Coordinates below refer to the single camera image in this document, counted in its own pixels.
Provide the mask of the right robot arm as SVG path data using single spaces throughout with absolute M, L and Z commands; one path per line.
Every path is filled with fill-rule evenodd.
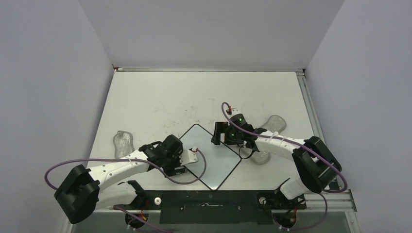
M 297 174 L 283 181 L 275 194 L 281 208 L 289 207 L 306 192 L 323 192 L 342 173 L 342 166 L 319 137 L 293 139 L 267 128 L 254 128 L 234 110 L 227 121 L 215 122 L 211 143 L 244 146 L 252 153 L 265 152 L 292 161 Z

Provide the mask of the white whiteboard black frame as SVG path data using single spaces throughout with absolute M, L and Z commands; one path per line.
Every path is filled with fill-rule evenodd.
M 183 148 L 199 148 L 205 160 L 197 153 L 198 162 L 187 164 L 186 168 L 196 177 L 200 176 L 206 163 L 206 171 L 200 181 L 210 190 L 218 190 L 240 163 L 240 157 L 231 148 L 211 142 L 212 134 L 199 124 L 192 125 L 181 137 Z

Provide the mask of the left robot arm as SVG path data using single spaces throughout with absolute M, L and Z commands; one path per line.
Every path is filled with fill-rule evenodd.
M 100 159 L 102 165 L 85 167 L 82 160 L 55 188 L 54 198 L 72 224 L 87 219 L 95 210 L 114 205 L 139 209 L 144 205 L 142 187 L 128 178 L 153 169 L 168 180 L 198 162 L 197 148 L 184 149 L 182 141 L 169 135 L 164 141 L 145 144 L 120 159 Z

